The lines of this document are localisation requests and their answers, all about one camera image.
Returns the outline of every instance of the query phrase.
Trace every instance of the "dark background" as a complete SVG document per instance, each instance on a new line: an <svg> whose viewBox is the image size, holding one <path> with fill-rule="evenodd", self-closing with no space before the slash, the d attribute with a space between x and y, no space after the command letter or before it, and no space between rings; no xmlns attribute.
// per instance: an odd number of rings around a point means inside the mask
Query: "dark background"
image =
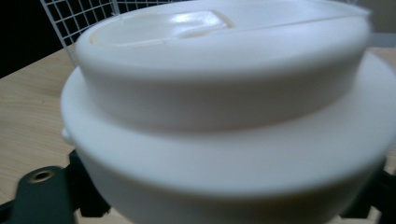
<svg viewBox="0 0 396 224"><path fill-rule="evenodd" d="M396 0L360 0L359 3L372 10L375 32L396 33ZM0 16L3 44L0 77L62 48L39 0L5 1Z"/></svg>
<svg viewBox="0 0 396 224"><path fill-rule="evenodd" d="M39 0L3 2L0 15L4 48L0 77L62 48Z"/></svg>

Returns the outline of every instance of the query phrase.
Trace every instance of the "table surface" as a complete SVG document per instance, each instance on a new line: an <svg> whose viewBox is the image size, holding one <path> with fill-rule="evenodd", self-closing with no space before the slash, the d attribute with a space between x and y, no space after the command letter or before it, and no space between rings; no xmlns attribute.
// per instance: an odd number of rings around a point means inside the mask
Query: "table surface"
<svg viewBox="0 0 396 224"><path fill-rule="evenodd" d="M396 69L396 49L370 48ZM35 169L68 164L73 150L61 136L60 93L74 69L64 50L0 79L0 204L12 200L21 177ZM396 168L396 148L388 155L387 170ZM367 219L341 219L329 224L373 224L378 213ZM131 223L114 209L102 218L78 223Z"/></svg>

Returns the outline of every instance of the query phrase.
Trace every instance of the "container lid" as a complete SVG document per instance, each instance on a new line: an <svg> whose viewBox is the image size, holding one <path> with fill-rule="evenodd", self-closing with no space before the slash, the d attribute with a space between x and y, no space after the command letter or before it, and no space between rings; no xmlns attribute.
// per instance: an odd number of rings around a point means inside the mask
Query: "container lid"
<svg viewBox="0 0 396 224"><path fill-rule="evenodd" d="M76 52L92 99L122 122L241 128L343 95L369 41L367 16L328 1L189 1L103 21Z"/></svg>

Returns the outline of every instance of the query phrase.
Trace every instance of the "black stand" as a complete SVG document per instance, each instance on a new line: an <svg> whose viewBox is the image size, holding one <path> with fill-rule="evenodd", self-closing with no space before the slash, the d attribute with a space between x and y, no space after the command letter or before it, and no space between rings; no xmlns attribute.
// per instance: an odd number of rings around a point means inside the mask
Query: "black stand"
<svg viewBox="0 0 396 224"><path fill-rule="evenodd" d="M102 198L76 151L66 168L44 167L25 175L13 201L0 205L0 223L74 224L74 212L102 217L110 205ZM367 218L371 207L381 212L378 224L396 223L396 176L381 167L343 218Z"/></svg>
<svg viewBox="0 0 396 224"><path fill-rule="evenodd" d="M0 223L74 224L74 212L83 217L102 217L110 206L91 182L76 151L62 169L44 167L25 175L15 199L0 205Z"/></svg>

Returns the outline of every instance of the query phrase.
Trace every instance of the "white plastic container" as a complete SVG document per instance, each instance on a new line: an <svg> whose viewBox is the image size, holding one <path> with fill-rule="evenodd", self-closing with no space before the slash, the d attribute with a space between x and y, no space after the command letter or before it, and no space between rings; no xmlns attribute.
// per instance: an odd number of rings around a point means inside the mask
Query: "white plastic container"
<svg viewBox="0 0 396 224"><path fill-rule="evenodd" d="M134 223L318 224L396 135L396 79L368 12L191 1L95 25L64 86L65 140Z"/></svg>

